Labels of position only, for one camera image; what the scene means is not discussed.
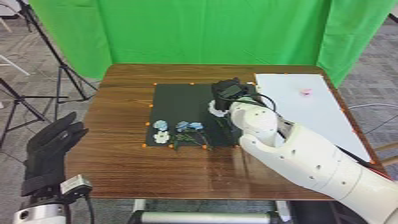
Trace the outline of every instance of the metal pole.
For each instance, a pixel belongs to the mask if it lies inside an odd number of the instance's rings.
[[[143,212],[141,223],[239,223],[269,224],[268,214]]]
[[[19,72],[29,76],[28,72],[21,69],[21,67],[12,63],[12,61],[0,55],[1,60],[6,62],[6,64],[19,70]]]

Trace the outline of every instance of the black mat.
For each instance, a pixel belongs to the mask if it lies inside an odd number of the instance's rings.
[[[200,122],[211,146],[232,146],[237,143],[241,131],[230,127],[230,122],[218,119],[207,112],[207,103],[212,100],[211,85],[209,84],[157,84],[152,95],[152,111],[150,124],[163,120],[168,124],[170,135],[175,134],[175,124],[181,121]],[[147,127],[145,144],[149,146],[161,146],[154,142],[152,135],[157,130],[152,126]]]

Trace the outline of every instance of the white robotic arm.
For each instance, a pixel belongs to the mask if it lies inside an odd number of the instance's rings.
[[[369,224],[398,223],[398,185],[348,157],[328,140],[275,112],[234,102],[230,119],[243,130],[239,145],[250,155],[303,188],[328,195]],[[285,141],[273,147],[276,132]]]

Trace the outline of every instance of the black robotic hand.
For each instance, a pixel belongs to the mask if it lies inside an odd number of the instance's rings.
[[[38,189],[58,185],[65,180],[63,156],[88,132],[81,122],[72,124],[74,119],[72,112],[47,125],[28,141],[21,196],[31,195]]]
[[[214,99],[214,109],[228,110],[234,100],[246,95],[248,88],[239,84],[239,79],[232,78],[211,84],[211,93]]]

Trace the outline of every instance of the wooden table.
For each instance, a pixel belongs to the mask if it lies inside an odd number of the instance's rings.
[[[83,174],[95,198],[330,200],[298,187],[239,148],[145,147],[152,83],[212,83],[253,73],[323,74],[312,66],[113,65],[85,116],[90,132],[67,156],[67,176]],[[326,79],[369,156],[380,162]]]

